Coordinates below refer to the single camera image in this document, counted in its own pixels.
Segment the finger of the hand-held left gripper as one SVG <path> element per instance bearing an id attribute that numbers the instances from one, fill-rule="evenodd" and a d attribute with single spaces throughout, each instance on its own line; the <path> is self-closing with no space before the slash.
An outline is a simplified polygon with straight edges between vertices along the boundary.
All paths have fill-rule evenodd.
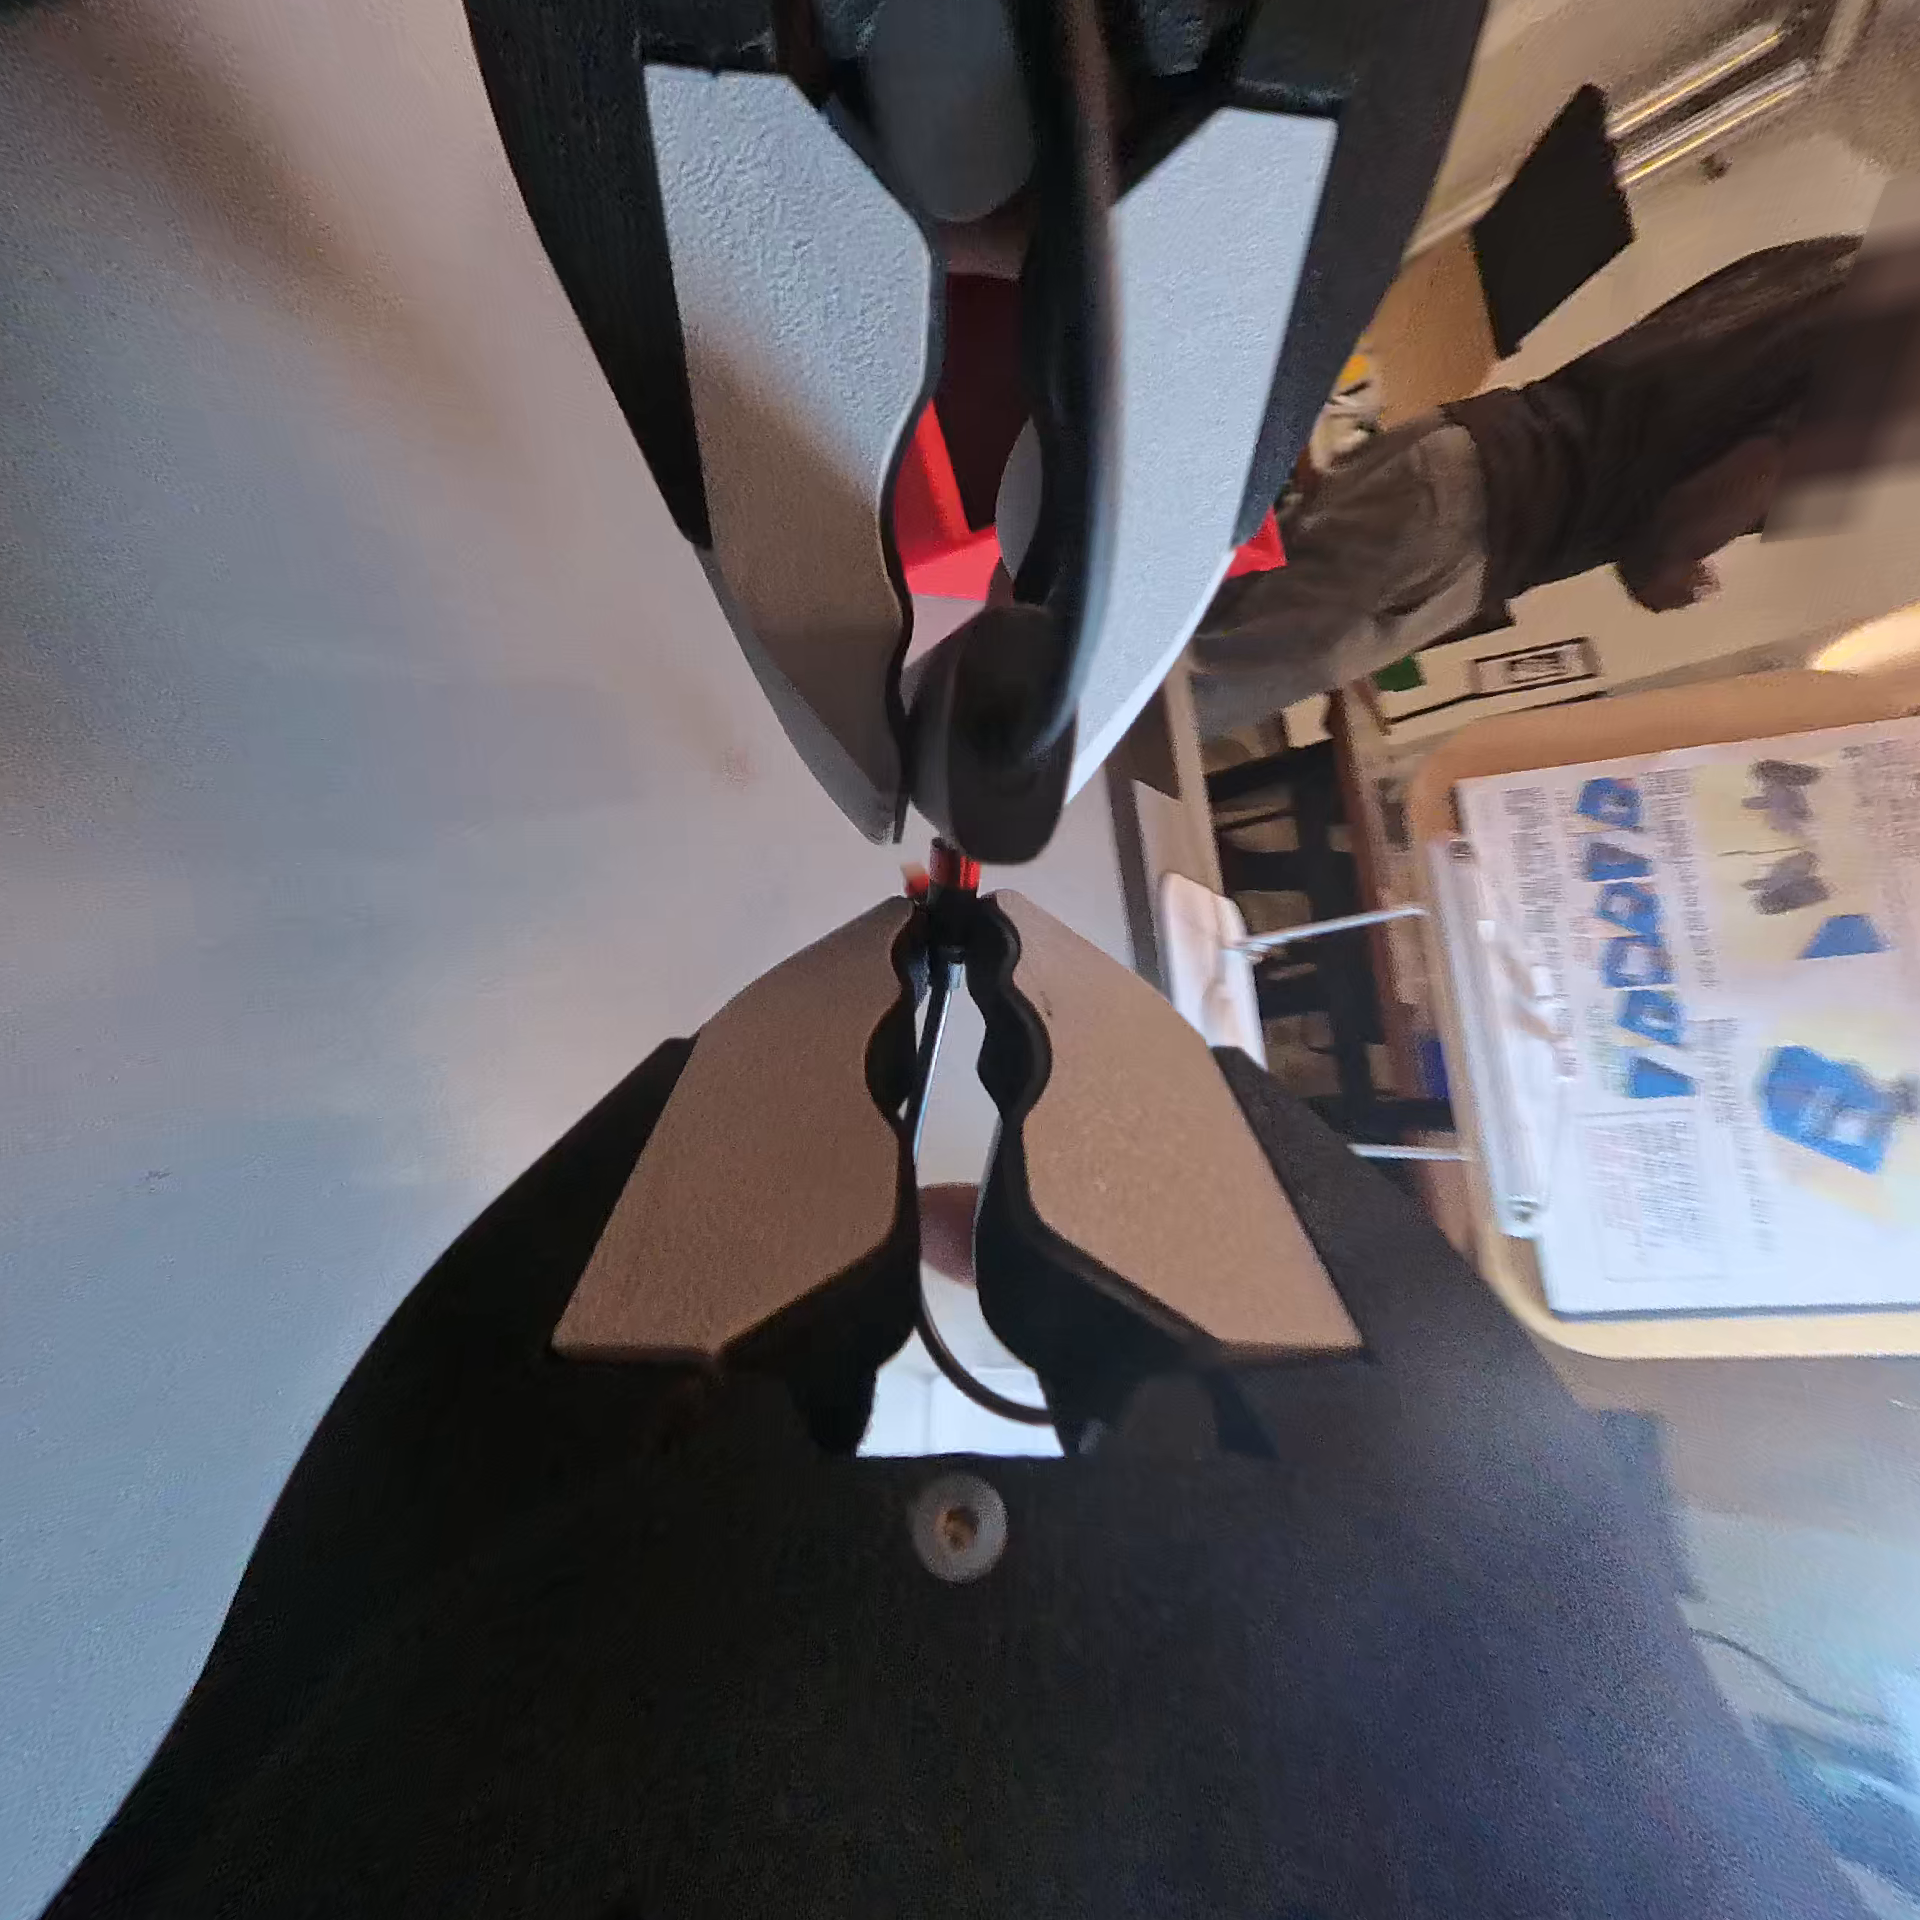
<path id="1" fill-rule="evenodd" d="M 1164 686 L 1242 544 L 1334 150 L 1330 119 L 1219 108 L 1119 194 L 1118 554 L 1069 787 L 1097 776 Z"/>
<path id="2" fill-rule="evenodd" d="M 646 64 L 703 572 L 814 782 L 871 844 L 905 803 L 893 481 L 930 386 L 922 223 L 789 78 Z"/>

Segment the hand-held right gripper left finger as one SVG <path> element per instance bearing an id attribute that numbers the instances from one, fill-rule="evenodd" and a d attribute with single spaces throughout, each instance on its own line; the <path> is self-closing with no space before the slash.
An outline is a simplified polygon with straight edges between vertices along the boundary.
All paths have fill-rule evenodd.
<path id="1" fill-rule="evenodd" d="M 893 897 L 735 992 L 694 1036 L 550 1347 L 769 1377 L 857 1451 L 916 1327 L 916 908 Z"/>

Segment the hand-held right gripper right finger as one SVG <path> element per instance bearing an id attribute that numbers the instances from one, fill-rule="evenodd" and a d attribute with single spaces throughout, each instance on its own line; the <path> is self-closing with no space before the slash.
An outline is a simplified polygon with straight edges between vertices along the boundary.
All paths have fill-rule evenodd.
<path id="1" fill-rule="evenodd" d="M 977 1297 L 1071 1455 L 1281 1455 L 1269 1388 L 1365 1332 L 1236 1091 L 1252 1070 L 1017 890 L 972 940 L 996 1113 Z"/>

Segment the red plastic bin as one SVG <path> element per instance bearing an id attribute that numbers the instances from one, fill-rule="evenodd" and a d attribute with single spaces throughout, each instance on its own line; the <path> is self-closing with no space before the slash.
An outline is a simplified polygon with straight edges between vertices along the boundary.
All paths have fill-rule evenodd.
<path id="1" fill-rule="evenodd" d="M 1027 422 L 1017 284 L 948 276 L 945 368 L 895 481 L 895 548 L 913 594 L 990 601 L 1002 478 Z"/>

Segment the white poster stand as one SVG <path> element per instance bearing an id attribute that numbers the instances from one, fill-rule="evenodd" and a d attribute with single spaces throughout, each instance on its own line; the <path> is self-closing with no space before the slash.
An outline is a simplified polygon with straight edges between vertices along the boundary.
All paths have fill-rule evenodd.
<path id="1" fill-rule="evenodd" d="M 1239 1049 L 1267 1065 L 1260 963 L 1307 945 L 1354 942 L 1369 928 L 1426 921 L 1419 903 L 1389 903 L 1355 914 L 1249 930 L 1228 897 L 1197 881 L 1166 874 L 1159 881 L 1154 928 L 1164 994 L 1214 1049 Z M 1327 988 L 1309 986 L 1306 1011 L 1323 1016 L 1332 1036 L 1334 1094 L 1313 1107 L 1349 1150 L 1379 1164 L 1466 1166 L 1473 1155 L 1457 1143 L 1451 1104 L 1436 1095 L 1381 1094 L 1373 1086 L 1366 1041 L 1358 1031 L 1358 991 L 1349 976 Z"/>

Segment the black flat panel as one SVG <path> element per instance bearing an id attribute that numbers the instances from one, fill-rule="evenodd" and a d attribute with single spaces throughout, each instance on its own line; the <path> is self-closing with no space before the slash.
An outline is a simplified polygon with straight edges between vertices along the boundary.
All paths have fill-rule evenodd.
<path id="1" fill-rule="evenodd" d="M 1524 339 L 1637 239 L 1598 84 L 1579 88 L 1473 226 L 1494 355 Z"/>

